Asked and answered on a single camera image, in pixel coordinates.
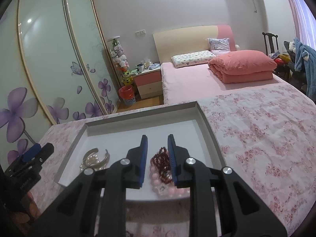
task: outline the printed pillow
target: printed pillow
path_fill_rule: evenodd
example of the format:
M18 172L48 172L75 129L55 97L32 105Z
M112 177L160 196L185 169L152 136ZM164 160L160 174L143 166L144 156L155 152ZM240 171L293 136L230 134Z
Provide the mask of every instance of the printed pillow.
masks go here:
M215 55L221 55L230 52L229 38L213 39L208 38L210 51Z
M210 51L201 51L176 55L171 59L175 68L182 68L186 66L208 63L213 57L215 57L215 55Z

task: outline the blue plush jacket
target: blue plush jacket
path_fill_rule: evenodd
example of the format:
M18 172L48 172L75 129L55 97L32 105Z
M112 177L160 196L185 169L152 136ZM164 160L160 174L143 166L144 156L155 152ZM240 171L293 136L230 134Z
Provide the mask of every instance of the blue plush jacket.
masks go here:
M316 101L316 51L308 45L294 39L296 48L295 71L300 72L305 67L307 78L306 95Z

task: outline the sliding wardrobe door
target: sliding wardrobe door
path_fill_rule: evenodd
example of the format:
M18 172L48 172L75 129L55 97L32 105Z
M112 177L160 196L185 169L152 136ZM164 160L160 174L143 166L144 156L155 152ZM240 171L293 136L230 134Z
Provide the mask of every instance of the sliding wardrobe door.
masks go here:
M96 23L91 0L67 0L76 43L97 94L111 114L119 101L114 75Z
M74 51L62 0L20 0L19 20L26 66L56 123L101 116Z
M18 0L0 20L0 164L6 170L15 158L39 142L51 123L26 77L17 33Z

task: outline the white tray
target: white tray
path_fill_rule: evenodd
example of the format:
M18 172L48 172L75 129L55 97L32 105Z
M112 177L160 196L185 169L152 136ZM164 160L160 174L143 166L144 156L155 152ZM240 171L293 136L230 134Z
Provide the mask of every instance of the white tray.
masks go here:
M140 190L126 190L126 200L165 199L152 190L150 159L161 147L167 147L169 134L173 134L177 146L186 148L190 156L206 166L221 169L226 165L205 115L197 102L191 102L86 123L67 152L55 181L68 186L80 173L84 154L92 148L99 149L100 159L108 150L110 167L126 157L129 149L138 147L143 134L148 137L145 180Z

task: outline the pink headboard panel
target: pink headboard panel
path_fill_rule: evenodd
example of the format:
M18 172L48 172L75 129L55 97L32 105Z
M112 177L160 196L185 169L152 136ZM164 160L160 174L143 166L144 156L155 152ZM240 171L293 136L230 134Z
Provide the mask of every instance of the pink headboard panel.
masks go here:
M218 39L222 39L222 38L229 38L229 46L230 46L230 50L233 52L236 50L235 47L235 40L234 40L234 35L232 32L232 29L230 28L230 26L228 25L218 25Z

